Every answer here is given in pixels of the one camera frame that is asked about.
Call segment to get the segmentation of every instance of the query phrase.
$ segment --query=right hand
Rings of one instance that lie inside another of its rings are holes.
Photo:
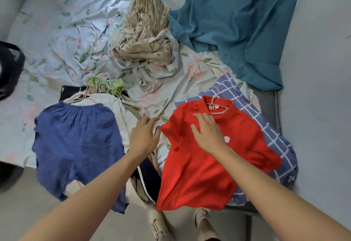
[[[200,132],[195,125],[191,125],[195,140],[207,153],[213,155],[223,147],[227,146],[224,136],[212,115],[207,113],[196,113],[193,115],[199,121]]]

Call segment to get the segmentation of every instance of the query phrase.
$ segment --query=mattress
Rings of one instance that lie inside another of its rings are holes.
[[[177,9],[185,2],[162,1],[171,9]],[[171,76],[160,79],[147,77],[139,70],[120,68],[112,57],[110,39],[113,31],[121,25],[130,2],[26,0],[8,37],[8,42],[22,49],[26,61],[15,92],[0,103],[0,161],[35,168],[35,154],[31,149],[34,118],[59,100],[63,85],[83,86],[98,74],[122,78],[129,96],[149,116],[161,118],[158,125],[168,121],[175,102],[207,90],[227,72],[259,109],[253,90],[235,78],[232,70],[220,61],[217,52],[196,53],[180,45],[178,69]],[[145,81],[152,90],[145,90]],[[169,146],[167,138],[161,136],[157,147],[161,168]]]

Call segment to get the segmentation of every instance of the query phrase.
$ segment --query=black bag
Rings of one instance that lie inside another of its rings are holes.
[[[11,49],[18,51],[15,57]],[[16,45],[0,41],[0,100],[10,96],[18,83],[23,70],[25,56]]]

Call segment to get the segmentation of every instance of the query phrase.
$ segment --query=teal blanket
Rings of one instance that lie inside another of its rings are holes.
[[[186,0],[169,12],[172,35],[197,52],[219,51],[239,79],[283,88],[279,63],[297,0]]]

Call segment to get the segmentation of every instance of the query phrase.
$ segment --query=forearm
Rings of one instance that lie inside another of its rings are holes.
[[[89,240],[140,162],[132,154],[126,154],[40,219],[20,241]]]
[[[229,147],[214,157],[283,241],[351,240],[351,232]]]

